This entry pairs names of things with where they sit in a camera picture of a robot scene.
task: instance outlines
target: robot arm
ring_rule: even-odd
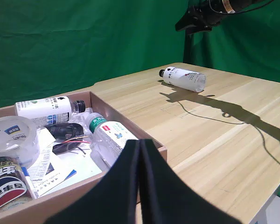
[[[190,6],[185,15],[176,23],[175,30],[186,30],[187,34],[203,31],[211,31],[212,27],[218,26],[222,19],[239,13],[250,12],[262,8],[266,4],[252,10],[242,11],[244,8],[262,2],[264,0],[205,0],[199,6]]]

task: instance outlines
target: can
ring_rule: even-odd
[[[25,175],[15,158],[0,157],[0,212],[31,201]]]

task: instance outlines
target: plastic bottle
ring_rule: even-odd
[[[126,141],[129,139],[137,140],[121,123],[107,121],[99,113],[91,113],[86,119],[86,124],[98,144],[98,152],[110,167],[117,160],[126,145]]]
[[[83,100],[70,101],[66,96],[15,103],[15,113],[31,119],[36,126],[64,123],[72,114],[85,111]]]
[[[206,77],[204,74],[199,72],[168,67],[160,70],[159,75],[163,77],[165,83],[175,85],[186,90],[201,92],[205,87]]]

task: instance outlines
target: black bottle cap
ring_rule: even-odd
[[[84,112],[85,111],[85,102],[84,102],[84,100],[77,100],[76,103],[77,103],[77,106],[78,106],[77,112],[78,113]]]
[[[163,77],[164,71],[165,71],[164,69],[161,69],[161,70],[159,71],[159,76]]]

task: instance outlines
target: cardboard box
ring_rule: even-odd
[[[107,120],[118,121],[122,123],[128,130],[130,130],[139,139],[152,139],[155,146],[159,149],[162,157],[167,159],[166,148],[135,125],[128,118],[116,111],[106,102],[101,100],[91,91],[83,91],[67,95],[71,100],[84,100],[86,107],[92,107],[94,112],[102,114]],[[15,115],[14,106],[0,108],[0,117]],[[65,209],[71,203],[85,195],[91,188],[93,188],[99,180],[105,175],[105,172],[88,178],[84,181],[78,182],[64,189],[58,190],[52,194],[40,197],[31,202],[19,205],[8,211],[0,213],[0,224],[40,224],[48,217]]]

